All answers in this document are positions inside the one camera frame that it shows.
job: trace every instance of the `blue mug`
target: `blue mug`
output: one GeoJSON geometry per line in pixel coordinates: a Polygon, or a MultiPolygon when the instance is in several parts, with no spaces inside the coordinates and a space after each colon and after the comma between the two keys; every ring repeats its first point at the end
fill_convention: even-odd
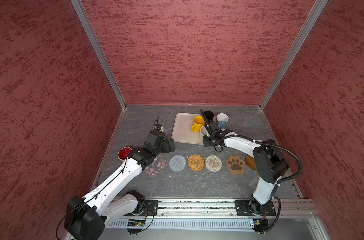
{"type": "Polygon", "coordinates": [[[217,115],[217,125],[219,128],[224,129],[227,121],[229,120],[229,117],[224,114],[224,113],[220,113],[217,115]]]}

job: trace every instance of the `cup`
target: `cup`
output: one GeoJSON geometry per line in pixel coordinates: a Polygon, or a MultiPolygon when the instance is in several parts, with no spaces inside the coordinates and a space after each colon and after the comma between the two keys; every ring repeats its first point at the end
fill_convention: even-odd
{"type": "Polygon", "coordinates": [[[206,119],[207,119],[208,122],[213,121],[213,119],[214,119],[213,112],[211,112],[211,111],[204,111],[204,115],[205,115],[205,117],[206,117],[206,119]]]}
{"type": "Polygon", "coordinates": [[[229,120],[229,117],[224,114],[224,113],[220,113],[217,115],[217,125],[219,128],[225,128],[227,121],[229,120]]]}
{"type": "Polygon", "coordinates": [[[202,126],[201,129],[199,130],[199,138],[201,139],[201,141],[204,141],[204,136],[207,136],[208,132],[205,128],[205,126],[202,126]]]}
{"type": "Polygon", "coordinates": [[[129,152],[131,151],[131,147],[123,147],[121,148],[121,150],[118,152],[118,158],[121,162],[124,162],[127,158],[127,155],[129,154],[129,152]]]}
{"type": "Polygon", "coordinates": [[[191,126],[192,132],[199,132],[201,127],[205,124],[204,118],[201,115],[195,116],[194,125],[191,126]]]}

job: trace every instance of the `orange woven coaster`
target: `orange woven coaster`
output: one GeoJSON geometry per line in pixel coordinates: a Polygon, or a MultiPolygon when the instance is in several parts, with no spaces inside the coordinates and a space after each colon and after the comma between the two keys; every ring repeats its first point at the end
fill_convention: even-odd
{"type": "Polygon", "coordinates": [[[191,170],[199,171],[205,166],[205,160],[198,154],[193,154],[187,160],[187,165],[191,170]]]}

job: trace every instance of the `yellow mug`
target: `yellow mug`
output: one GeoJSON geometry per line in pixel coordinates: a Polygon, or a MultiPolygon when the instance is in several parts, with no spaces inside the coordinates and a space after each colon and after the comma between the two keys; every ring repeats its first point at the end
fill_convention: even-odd
{"type": "Polygon", "coordinates": [[[194,125],[191,126],[192,132],[199,132],[201,127],[205,124],[204,118],[201,115],[195,116],[194,125]]]}

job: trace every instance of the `wall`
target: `wall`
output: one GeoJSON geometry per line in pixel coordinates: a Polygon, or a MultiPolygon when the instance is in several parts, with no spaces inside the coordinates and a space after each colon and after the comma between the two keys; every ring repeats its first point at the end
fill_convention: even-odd
{"type": "Polygon", "coordinates": [[[83,0],[129,104],[259,104],[314,0],[83,0]]]}
{"type": "Polygon", "coordinates": [[[329,0],[265,112],[331,238],[364,239],[364,0],[329,0]]]}
{"type": "Polygon", "coordinates": [[[70,1],[0,1],[0,239],[55,239],[119,112],[70,1]]]}

